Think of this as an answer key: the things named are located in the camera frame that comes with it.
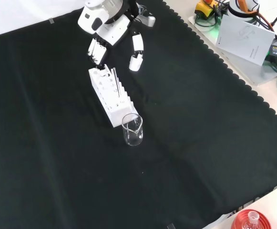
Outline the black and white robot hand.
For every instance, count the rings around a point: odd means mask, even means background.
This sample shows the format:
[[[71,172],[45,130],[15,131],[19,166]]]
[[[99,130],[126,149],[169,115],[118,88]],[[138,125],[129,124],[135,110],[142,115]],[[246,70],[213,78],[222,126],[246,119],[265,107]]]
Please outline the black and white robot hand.
[[[108,46],[114,46],[139,15],[135,0],[86,0],[78,19],[80,28],[92,35],[87,55],[103,69]]]

